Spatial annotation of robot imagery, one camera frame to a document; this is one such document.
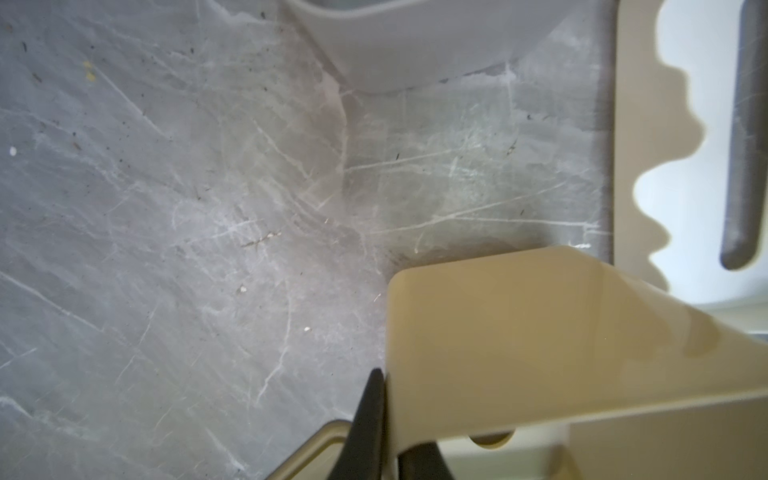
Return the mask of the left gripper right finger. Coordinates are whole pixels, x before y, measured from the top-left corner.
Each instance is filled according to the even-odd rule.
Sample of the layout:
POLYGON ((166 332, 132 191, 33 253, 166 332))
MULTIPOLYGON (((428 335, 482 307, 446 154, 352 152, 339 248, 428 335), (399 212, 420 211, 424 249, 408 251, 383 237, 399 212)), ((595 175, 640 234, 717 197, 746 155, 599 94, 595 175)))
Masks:
POLYGON ((436 442, 416 445, 398 456, 400 480, 453 480, 436 442))

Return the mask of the beige tissue box lid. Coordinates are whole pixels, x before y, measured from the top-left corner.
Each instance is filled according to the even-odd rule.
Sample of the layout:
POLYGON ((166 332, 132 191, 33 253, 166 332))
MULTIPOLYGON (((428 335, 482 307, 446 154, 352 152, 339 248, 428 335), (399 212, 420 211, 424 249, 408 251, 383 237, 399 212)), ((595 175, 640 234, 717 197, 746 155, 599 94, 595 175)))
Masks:
POLYGON ((334 420, 323 425, 280 464, 267 480, 325 480, 333 470, 352 423, 334 420))

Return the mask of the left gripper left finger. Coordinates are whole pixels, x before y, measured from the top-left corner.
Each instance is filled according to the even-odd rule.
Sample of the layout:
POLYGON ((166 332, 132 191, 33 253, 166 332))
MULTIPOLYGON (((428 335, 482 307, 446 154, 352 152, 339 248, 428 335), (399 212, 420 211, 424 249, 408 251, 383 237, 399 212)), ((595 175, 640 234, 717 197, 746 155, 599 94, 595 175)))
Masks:
POLYGON ((386 384, 384 373, 370 372, 352 426, 328 480, 379 480, 382 474, 386 384))

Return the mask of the beige tissue box base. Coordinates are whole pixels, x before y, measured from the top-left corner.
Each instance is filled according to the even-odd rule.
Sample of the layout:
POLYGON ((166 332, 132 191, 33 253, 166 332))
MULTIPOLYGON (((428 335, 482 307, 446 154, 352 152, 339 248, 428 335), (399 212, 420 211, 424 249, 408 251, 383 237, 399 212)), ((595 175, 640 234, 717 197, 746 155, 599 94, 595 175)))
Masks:
POLYGON ((386 370, 398 479, 767 475, 766 343, 569 247, 396 274, 386 370))

